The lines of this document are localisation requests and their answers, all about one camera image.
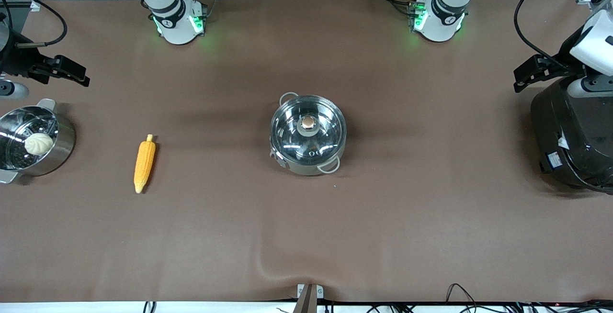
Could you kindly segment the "brown table mat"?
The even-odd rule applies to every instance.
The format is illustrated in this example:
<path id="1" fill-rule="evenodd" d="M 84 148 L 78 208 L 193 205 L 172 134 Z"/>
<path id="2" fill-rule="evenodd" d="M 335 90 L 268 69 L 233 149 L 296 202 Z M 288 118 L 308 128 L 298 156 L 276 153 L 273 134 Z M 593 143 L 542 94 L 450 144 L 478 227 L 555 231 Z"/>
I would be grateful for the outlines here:
<path id="1" fill-rule="evenodd" d="M 138 0 L 50 0 L 68 35 L 43 52 L 91 84 L 0 101 L 77 130 L 62 167 L 0 185 L 0 302 L 613 299 L 613 197 L 539 170 L 517 2 L 472 0 L 435 44 L 383 0 L 219 0 L 170 45 Z"/>

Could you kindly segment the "yellow corn cob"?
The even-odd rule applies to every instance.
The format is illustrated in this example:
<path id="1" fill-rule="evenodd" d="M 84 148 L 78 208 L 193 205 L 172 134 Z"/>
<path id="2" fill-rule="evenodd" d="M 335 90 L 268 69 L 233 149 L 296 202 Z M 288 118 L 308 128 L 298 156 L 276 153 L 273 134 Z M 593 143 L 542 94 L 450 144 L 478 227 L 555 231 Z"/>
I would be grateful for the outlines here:
<path id="1" fill-rule="evenodd" d="M 156 144 L 153 140 L 153 134 L 147 134 L 145 141 L 140 143 L 136 154 L 136 164 L 134 169 L 134 189 L 137 194 L 144 191 L 149 180 L 153 162 L 155 160 Z"/>

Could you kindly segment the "steel steamer pot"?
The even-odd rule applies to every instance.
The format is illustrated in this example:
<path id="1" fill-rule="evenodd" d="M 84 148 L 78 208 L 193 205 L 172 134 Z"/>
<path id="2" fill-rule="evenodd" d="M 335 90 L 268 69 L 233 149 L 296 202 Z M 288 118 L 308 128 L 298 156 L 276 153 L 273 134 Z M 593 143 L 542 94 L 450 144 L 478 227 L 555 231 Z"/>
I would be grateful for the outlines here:
<path id="1" fill-rule="evenodd" d="M 54 144 L 44 156 L 28 154 L 25 139 L 31 134 L 48 134 Z M 57 103 L 42 99 L 0 117 L 0 184 L 11 184 L 20 176 L 37 177 L 63 165 L 75 145 L 75 129 L 57 112 Z"/>

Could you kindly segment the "black rice cooker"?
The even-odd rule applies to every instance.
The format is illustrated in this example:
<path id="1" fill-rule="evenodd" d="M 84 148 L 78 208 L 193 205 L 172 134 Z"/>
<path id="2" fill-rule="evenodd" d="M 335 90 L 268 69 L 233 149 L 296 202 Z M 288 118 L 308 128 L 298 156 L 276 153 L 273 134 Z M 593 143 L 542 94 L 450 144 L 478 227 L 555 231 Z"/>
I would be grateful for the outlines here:
<path id="1" fill-rule="evenodd" d="M 563 78 L 534 97 L 539 166 L 574 189 L 613 195 L 613 92 L 585 92 Z"/>

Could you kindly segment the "white steamed bun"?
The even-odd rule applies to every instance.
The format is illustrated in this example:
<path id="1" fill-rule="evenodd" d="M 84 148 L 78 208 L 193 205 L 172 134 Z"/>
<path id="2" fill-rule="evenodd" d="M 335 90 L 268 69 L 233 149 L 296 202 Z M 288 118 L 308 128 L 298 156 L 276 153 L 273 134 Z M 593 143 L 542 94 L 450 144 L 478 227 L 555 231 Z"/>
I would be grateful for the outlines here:
<path id="1" fill-rule="evenodd" d="M 24 148 L 33 156 L 44 156 L 52 149 L 54 141 L 48 134 L 31 134 L 24 141 Z"/>

